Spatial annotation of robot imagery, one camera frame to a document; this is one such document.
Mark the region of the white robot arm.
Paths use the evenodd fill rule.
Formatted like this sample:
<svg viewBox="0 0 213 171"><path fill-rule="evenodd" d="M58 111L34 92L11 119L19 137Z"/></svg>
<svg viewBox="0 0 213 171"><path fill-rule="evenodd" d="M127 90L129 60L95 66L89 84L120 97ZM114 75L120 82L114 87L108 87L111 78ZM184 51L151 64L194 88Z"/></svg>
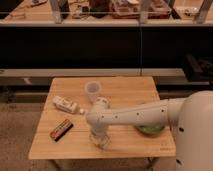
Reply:
<svg viewBox="0 0 213 171"><path fill-rule="evenodd" d="M86 115L91 134L103 142L111 125L177 125L176 171L213 171L213 91L109 109L99 97Z"/></svg>

